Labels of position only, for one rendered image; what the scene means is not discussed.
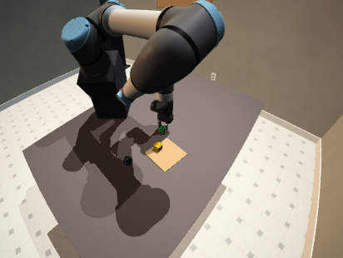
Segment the peach flat mat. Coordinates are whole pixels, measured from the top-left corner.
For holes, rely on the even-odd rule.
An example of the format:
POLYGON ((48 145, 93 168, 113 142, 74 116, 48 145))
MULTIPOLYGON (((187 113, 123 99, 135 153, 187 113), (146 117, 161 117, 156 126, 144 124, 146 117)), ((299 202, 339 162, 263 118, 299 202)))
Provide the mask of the peach flat mat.
POLYGON ((164 171, 168 171, 187 154, 168 138, 160 142, 162 149, 156 151, 153 148, 145 153, 164 171))

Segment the green die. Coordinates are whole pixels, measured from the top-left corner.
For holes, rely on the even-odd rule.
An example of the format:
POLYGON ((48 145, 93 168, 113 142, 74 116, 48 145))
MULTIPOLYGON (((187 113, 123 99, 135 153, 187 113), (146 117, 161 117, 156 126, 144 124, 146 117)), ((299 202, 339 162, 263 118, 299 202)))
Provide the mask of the green die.
POLYGON ((159 132, 162 133, 162 134, 165 134, 165 126, 161 126, 159 128, 159 132))

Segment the yellow die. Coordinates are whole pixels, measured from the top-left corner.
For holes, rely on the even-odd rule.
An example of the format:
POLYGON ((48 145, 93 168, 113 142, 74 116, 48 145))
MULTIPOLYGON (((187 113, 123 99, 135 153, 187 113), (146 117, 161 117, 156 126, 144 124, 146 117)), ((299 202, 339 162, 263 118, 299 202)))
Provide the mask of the yellow die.
POLYGON ((157 142, 155 145, 154 145, 154 149, 156 151, 160 151, 162 149, 162 144, 160 142, 157 142))

